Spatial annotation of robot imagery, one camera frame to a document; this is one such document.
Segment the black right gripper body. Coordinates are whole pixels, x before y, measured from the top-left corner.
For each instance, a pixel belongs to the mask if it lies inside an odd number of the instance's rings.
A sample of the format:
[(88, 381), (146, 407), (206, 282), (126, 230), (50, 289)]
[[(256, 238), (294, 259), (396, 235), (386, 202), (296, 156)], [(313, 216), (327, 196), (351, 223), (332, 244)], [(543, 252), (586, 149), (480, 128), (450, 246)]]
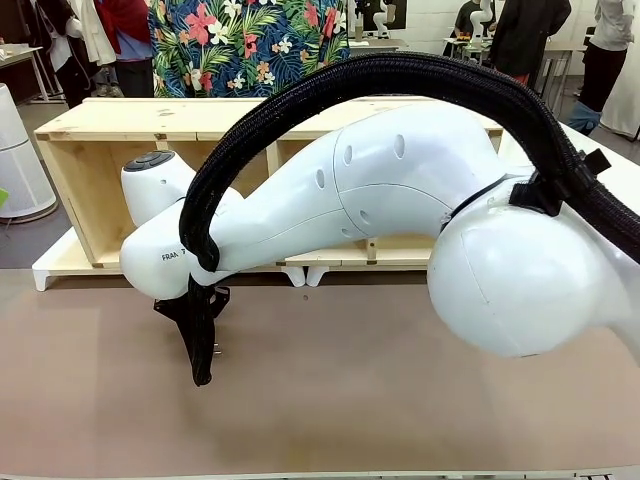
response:
[(188, 291), (176, 299), (155, 300), (155, 312), (176, 323), (194, 321), (196, 315), (215, 319), (224, 310), (231, 298), (226, 286), (197, 286), (195, 292)]

